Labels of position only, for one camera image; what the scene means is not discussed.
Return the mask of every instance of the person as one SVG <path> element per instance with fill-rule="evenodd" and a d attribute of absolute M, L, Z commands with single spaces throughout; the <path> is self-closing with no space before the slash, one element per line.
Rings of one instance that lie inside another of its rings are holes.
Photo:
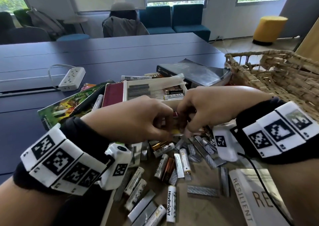
<path fill-rule="evenodd" d="M 185 128 L 184 134 L 191 136 L 192 132 L 205 125 L 228 122 L 246 110 L 272 99 L 271 95 L 251 87 L 197 87 L 187 92 L 179 103 L 177 112 L 181 125 Z M 187 122 L 190 108 L 195 108 L 196 113 Z M 159 129 L 162 118 L 165 118 L 166 127 Z M 145 140 L 172 139 L 169 131 L 173 110 L 147 96 L 103 107 L 81 119 L 109 141 L 132 144 Z M 268 165 L 295 225 L 319 225 L 319 176 L 316 168 L 319 168 L 317 158 Z M 0 186 L 0 225 L 50 225 L 67 197 L 65 194 L 53 195 L 26 190 L 17 186 L 13 178 L 9 178 Z"/>

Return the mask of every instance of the blue table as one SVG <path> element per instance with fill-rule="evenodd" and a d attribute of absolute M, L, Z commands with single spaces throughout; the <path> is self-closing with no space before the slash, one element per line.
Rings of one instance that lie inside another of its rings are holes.
<path fill-rule="evenodd" d="M 206 66 L 224 67 L 224 54 L 193 33 L 101 38 L 79 41 L 2 45 L 0 92 L 50 87 L 52 64 L 81 66 L 83 83 L 98 84 L 121 75 L 143 75 L 161 63 L 190 59 Z M 52 68 L 54 83 L 67 68 Z M 13 172 L 21 153 L 44 133 L 37 111 L 73 92 L 47 92 L 0 98 L 0 174 Z M 1 176 L 0 183 L 8 176 Z"/>

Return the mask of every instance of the red notebook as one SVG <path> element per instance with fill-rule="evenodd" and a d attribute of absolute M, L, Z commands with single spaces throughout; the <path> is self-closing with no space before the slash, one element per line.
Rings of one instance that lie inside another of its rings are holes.
<path fill-rule="evenodd" d="M 123 101 L 123 83 L 109 84 L 105 87 L 102 107 L 117 104 Z"/>

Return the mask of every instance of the backpack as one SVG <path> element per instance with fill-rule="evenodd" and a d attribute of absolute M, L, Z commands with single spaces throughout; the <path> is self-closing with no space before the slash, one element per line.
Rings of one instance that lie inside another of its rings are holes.
<path fill-rule="evenodd" d="M 61 37 L 66 34 L 64 27 L 56 20 L 48 16 L 42 11 L 38 11 L 34 7 L 27 12 L 35 27 L 44 29 L 50 37 Z"/>

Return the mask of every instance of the floor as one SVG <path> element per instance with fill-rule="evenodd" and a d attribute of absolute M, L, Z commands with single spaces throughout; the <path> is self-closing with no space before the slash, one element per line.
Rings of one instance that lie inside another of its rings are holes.
<path fill-rule="evenodd" d="M 214 47 L 223 53 L 237 53 L 237 52 L 262 52 L 267 50 L 290 50 L 293 51 L 294 48 L 301 42 L 301 38 L 282 38 L 277 39 L 271 46 L 259 46 L 252 43 L 253 38 L 241 38 L 241 39 L 230 39 L 230 40 L 218 40 L 211 43 Z M 251 56 L 249 62 L 252 64 L 258 64 L 261 59 L 261 55 Z"/>

